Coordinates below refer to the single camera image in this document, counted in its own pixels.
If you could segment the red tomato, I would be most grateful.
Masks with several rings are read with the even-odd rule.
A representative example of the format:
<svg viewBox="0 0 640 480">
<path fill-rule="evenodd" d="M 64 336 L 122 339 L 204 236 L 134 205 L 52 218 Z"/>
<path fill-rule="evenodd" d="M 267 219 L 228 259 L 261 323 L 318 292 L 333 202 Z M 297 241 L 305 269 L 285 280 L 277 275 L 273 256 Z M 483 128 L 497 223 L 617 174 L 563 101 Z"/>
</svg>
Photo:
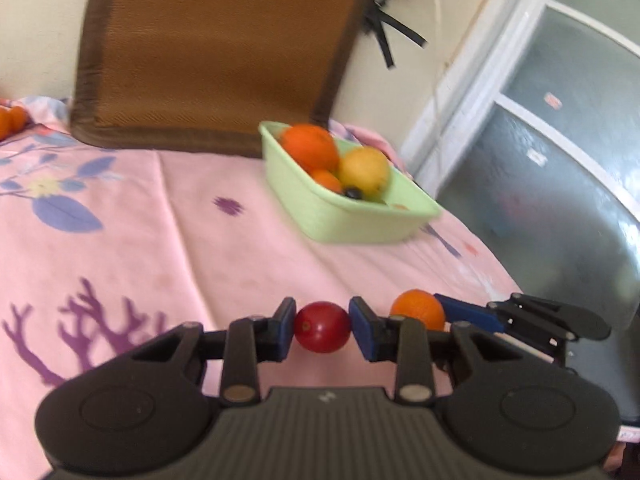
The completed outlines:
<svg viewBox="0 0 640 480">
<path fill-rule="evenodd" d="M 294 336 L 306 350 L 333 353 L 349 341 L 352 324 L 347 312 L 337 304 L 317 301 L 299 310 L 294 320 Z"/>
</svg>

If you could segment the large yellow grapefruit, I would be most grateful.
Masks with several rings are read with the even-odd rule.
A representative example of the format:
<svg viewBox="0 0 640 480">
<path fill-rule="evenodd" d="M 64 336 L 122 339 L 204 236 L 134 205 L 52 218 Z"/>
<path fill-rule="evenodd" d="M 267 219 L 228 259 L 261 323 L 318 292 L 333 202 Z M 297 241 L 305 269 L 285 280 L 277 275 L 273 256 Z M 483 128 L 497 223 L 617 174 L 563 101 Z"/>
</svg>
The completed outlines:
<svg viewBox="0 0 640 480">
<path fill-rule="evenodd" d="M 345 153 L 338 164 L 337 177 L 344 188 L 358 188 L 367 198 L 380 198 L 390 183 L 392 167 L 377 148 L 362 146 Z"/>
</svg>

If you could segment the pile tangerine front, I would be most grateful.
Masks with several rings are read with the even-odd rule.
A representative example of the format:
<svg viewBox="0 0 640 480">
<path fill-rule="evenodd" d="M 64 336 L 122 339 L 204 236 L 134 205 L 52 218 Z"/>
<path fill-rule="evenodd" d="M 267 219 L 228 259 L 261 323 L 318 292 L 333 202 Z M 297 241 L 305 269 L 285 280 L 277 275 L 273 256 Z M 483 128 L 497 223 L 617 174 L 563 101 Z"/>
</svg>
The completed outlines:
<svg viewBox="0 0 640 480">
<path fill-rule="evenodd" d="M 0 141 L 6 140 L 13 134 L 13 120 L 11 111 L 0 107 Z"/>
</svg>

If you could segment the pile tangerine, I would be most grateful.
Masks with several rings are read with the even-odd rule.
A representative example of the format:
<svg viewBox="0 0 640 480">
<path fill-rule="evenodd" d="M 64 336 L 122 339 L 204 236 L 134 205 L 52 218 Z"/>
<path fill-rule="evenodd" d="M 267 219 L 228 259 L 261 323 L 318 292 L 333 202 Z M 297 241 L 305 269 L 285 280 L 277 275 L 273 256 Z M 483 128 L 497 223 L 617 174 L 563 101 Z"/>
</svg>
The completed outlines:
<svg viewBox="0 0 640 480">
<path fill-rule="evenodd" d="M 11 130 L 13 133 L 23 131 L 28 123 L 28 113 L 21 106 L 12 106 L 9 109 Z"/>
<path fill-rule="evenodd" d="M 13 134 L 13 120 L 11 111 L 0 107 L 0 141 L 6 140 Z"/>
</svg>

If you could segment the white window frame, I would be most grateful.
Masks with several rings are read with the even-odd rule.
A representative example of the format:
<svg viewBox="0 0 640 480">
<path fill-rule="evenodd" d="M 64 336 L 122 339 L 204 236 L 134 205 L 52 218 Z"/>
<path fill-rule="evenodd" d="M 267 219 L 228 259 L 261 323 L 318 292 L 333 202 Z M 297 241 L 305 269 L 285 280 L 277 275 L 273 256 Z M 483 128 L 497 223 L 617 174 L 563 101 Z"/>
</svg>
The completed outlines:
<svg viewBox="0 0 640 480">
<path fill-rule="evenodd" d="M 633 56 L 639 41 L 566 0 L 487 0 L 446 72 L 402 142 L 400 154 L 427 193 L 435 196 L 469 151 L 496 106 L 535 128 L 618 198 L 629 197 L 583 150 L 503 94 L 529 41 L 548 11 L 569 18 Z"/>
</svg>

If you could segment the small tangerine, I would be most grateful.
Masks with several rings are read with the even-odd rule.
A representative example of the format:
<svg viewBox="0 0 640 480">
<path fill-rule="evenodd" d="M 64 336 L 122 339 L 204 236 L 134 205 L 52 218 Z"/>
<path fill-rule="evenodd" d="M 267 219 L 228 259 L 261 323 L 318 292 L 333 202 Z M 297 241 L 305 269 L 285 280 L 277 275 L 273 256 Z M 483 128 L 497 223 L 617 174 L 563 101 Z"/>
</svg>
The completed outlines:
<svg viewBox="0 0 640 480">
<path fill-rule="evenodd" d="M 340 195 L 344 193 L 342 182 L 338 180 L 338 177 L 335 174 L 332 174 L 331 171 L 318 169 L 311 171 L 310 176 L 311 179 L 318 185 L 322 186 L 322 188 L 326 188 L 327 190 Z"/>
<path fill-rule="evenodd" d="M 411 289 L 399 295 L 390 307 L 390 316 L 415 318 L 428 330 L 440 330 L 446 326 L 442 304 L 434 295 L 421 289 Z"/>
</svg>

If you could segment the light green plastic basin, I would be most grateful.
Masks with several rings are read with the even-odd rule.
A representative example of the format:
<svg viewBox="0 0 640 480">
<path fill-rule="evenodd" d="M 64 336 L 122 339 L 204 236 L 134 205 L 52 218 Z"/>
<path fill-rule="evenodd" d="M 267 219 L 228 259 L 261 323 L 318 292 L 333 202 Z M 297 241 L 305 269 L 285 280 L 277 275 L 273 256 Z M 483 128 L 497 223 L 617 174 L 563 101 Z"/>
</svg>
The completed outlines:
<svg viewBox="0 0 640 480">
<path fill-rule="evenodd" d="M 266 180 L 296 226 L 312 240 L 393 244 L 412 237 L 442 214 L 439 204 L 395 167 L 377 202 L 353 200 L 327 190 L 285 153 L 280 136 L 287 128 L 287 124 L 268 120 L 258 126 Z"/>
</svg>

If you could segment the pink printed bedsheet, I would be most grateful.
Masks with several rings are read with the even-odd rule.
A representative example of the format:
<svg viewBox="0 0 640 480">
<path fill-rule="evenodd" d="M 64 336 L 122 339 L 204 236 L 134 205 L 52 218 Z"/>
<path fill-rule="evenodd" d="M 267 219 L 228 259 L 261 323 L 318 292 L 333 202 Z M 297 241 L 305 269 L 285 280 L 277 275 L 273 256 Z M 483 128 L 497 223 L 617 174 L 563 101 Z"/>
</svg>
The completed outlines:
<svg viewBox="0 0 640 480">
<path fill-rule="evenodd" d="M 1 474 L 49 469 L 41 399 L 184 322 L 220 330 L 285 297 L 378 313 L 409 289 L 487 304 L 516 291 L 452 214 L 393 245 L 318 244 L 258 159 L 109 151 L 77 142 L 66 103 L 20 99 L 32 125 L 1 145 Z"/>
</svg>

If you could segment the pile tangerine right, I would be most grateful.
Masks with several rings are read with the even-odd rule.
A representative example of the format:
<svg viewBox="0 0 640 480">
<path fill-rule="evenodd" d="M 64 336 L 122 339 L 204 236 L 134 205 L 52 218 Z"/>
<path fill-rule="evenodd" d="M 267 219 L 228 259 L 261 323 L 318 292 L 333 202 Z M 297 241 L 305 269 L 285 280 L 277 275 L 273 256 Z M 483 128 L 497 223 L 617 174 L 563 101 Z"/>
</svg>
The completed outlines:
<svg viewBox="0 0 640 480">
<path fill-rule="evenodd" d="M 23 131 L 28 123 L 28 113 L 21 106 L 12 106 L 9 109 L 11 130 L 13 133 Z"/>
</svg>

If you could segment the dark purple plum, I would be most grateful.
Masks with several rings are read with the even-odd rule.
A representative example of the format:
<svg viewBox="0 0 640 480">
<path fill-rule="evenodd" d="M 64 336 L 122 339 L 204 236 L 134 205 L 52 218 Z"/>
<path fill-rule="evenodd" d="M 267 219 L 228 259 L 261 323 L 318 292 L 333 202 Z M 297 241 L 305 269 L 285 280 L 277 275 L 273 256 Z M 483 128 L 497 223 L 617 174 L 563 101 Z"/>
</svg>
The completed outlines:
<svg viewBox="0 0 640 480">
<path fill-rule="evenodd" d="M 351 200 L 362 200 L 363 192 L 359 188 L 345 188 L 344 196 Z"/>
</svg>

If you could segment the large orange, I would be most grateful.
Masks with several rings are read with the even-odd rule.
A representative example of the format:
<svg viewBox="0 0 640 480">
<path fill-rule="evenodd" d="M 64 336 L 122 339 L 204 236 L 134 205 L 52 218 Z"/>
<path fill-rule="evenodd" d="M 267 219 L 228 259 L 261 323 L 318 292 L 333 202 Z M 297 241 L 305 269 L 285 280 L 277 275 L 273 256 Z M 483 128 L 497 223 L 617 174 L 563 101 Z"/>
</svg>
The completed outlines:
<svg viewBox="0 0 640 480">
<path fill-rule="evenodd" d="M 279 143 L 307 174 L 337 170 L 340 154 L 326 129 L 309 124 L 294 125 L 281 133 Z"/>
</svg>

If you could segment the brown woven seat cushion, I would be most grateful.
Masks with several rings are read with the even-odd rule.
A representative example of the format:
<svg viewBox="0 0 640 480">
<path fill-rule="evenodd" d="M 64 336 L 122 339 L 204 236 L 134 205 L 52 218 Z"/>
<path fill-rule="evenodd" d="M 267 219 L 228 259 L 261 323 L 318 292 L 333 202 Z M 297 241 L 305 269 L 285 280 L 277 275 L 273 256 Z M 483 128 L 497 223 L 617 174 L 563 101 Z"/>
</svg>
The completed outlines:
<svg viewBox="0 0 640 480">
<path fill-rule="evenodd" d="M 88 0 L 70 133 L 257 157 L 265 120 L 325 126 L 369 0 Z"/>
</svg>

